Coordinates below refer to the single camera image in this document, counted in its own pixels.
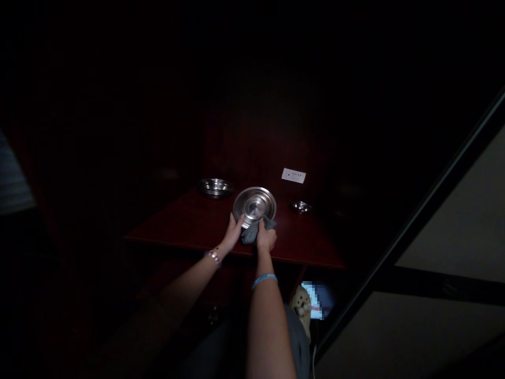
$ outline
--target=blue wristband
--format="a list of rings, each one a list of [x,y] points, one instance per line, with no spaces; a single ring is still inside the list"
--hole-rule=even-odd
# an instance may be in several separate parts
[[[266,279],[275,279],[275,281],[277,283],[279,283],[279,281],[277,280],[277,277],[275,276],[275,274],[263,274],[263,275],[261,275],[261,276],[259,276],[259,277],[256,278],[256,280],[252,284],[251,291],[254,290],[254,287],[256,287],[259,283],[261,283],[262,281],[264,281]]]

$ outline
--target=bracelet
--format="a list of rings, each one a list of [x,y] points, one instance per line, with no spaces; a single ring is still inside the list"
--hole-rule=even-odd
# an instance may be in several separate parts
[[[254,287],[256,287],[259,283],[261,283],[262,281],[264,281],[266,279],[275,279],[277,284],[279,283],[275,274],[263,274],[263,275],[260,275],[259,277],[256,278],[256,280],[252,284],[251,291],[254,290]]]
[[[214,253],[212,250],[208,250],[208,251],[204,252],[204,256],[209,256],[211,258],[214,258],[214,261],[216,261],[216,263],[217,263],[217,269],[221,268],[221,260],[219,259],[217,254]]]

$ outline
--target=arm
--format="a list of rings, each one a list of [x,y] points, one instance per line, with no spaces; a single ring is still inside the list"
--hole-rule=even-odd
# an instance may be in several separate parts
[[[213,251],[221,261],[240,236],[244,216],[230,221],[222,242]],[[213,258],[205,256],[167,285],[128,320],[102,351],[84,377],[140,377],[168,342],[217,270]]]
[[[256,277],[273,273],[270,251],[277,239],[275,230],[265,230],[259,222]],[[289,342],[288,321],[273,279],[260,282],[252,294],[247,345],[247,378],[296,378]]]

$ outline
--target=metal bowl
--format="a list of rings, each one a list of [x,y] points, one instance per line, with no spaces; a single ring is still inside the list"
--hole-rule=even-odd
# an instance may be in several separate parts
[[[242,227],[247,229],[251,224],[267,216],[273,220],[277,211],[274,196],[265,188],[250,187],[240,192],[233,203],[235,220],[244,214]]]
[[[219,200],[229,197],[235,190],[233,184],[223,179],[202,179],[197,185],[203,197]]]
[[[296,212],[298,214],[307,214],[312,211],[312,207],[310,205],[301,201],[292,202],[289,204],[289,207],[293,212]]]

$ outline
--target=dish towel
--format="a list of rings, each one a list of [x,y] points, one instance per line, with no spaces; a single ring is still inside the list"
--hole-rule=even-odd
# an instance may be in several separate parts
[[[277,223],[274,220],[269,219],[267,216],[263,216],[263,221],[265,222],[265,230],[273,229],[277,226]],[[251,224],[250,227],[244,229],[242,232],[242,243],[244,245],[250,245],[251,243],[256,241],[256,236],[258,235],[259,230],[259,221],[256,221],[254,224]]]

